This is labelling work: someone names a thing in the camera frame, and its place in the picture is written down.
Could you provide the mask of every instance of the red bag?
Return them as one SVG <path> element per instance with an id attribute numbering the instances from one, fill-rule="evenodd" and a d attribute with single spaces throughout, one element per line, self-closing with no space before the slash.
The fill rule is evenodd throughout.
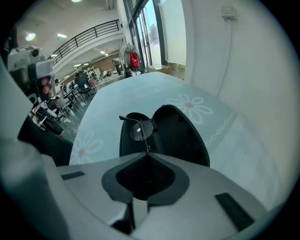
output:
<path id="1" fill-rule="evenodd" d="M 135 52 L 130 53 L 130 67 L 131 68 L 138 68 L 140 66 L 139 59 Z"/>

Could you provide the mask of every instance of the railing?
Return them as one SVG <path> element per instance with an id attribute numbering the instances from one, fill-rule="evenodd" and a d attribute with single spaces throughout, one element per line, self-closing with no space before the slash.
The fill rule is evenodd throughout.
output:
<path id="1" fill-rule="evenodd" d="M 52 56 L 48 59 L 54 60 L 54 65 L 57 64 L 63 57 L 65 57 L 67 54 L 75 50 L 76 48 L 82 46 L 83 44 L 104 36 L 106 34 L 119 31 L 119 20 L 113 20 L 109 22 L 105 22 L 103 24 L 99 24 L 95 27 L 92 27 L 90 29 L 87 29 L 86 31 L 76 35 L 72 39 L 68 40 L 64 45 L 60 46 L 59 49 L 57 49 Z"/>

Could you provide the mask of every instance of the white daisy print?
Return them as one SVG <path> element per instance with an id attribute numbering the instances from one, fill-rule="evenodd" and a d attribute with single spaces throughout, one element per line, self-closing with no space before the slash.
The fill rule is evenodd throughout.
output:
<path id="1" fill-rule="evenodd" d="M 190 100 L 187 94 L 179 94 L 179 99 L 169 98 L 167 103 L 178 107 L 184 114 L 188 115 L 194 124 L 203 124 L 202 114 L 213 114 L 213 111 L 203 106 L 203 98 L 195 97 Z"/>
<path id="2" fill-rule="evenodd" d="M 102 139 L 93 140 L 94 133 L 89 131 L 82 139 L 75 138 L 70 158 L 70 165 L 93 163 L 91 154 L 99 151 L 103 146 Z"/>

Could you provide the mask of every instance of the table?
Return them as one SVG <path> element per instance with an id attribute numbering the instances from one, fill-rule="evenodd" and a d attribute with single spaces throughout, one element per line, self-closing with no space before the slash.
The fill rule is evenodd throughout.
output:
<path id="1" fill-rule="evenodd" d="M 273 159 L 245 119 L 207 92 L 160 72 L 133 76 L 101 88 L 87 109 L 70 165 L 119 156 L 123 121 L 137 112 L 152 117 L 165 104 L 182 110 L 200 133 L 210 167 L 252 193 L 267 209 L 281 201 L 282 182 Z"/>

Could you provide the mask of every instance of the black rubber strip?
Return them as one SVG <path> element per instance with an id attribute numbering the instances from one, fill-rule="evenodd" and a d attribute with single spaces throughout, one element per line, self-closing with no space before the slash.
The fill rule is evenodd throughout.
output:
<path id="1" fill-rule="evenodd" d="M 85 175 L 84 172 L 78 171 L 78 172 L 63 174 L 61 177 L 63 180 L 68 180 L 68 179 L 80 177 L 82 175 Z"/>
<path id="2" fill-rule="evenodd" d="M 239 232 L 254 223 L 254 220 L 228 193 L 215 195 L 215 198 Z"/>

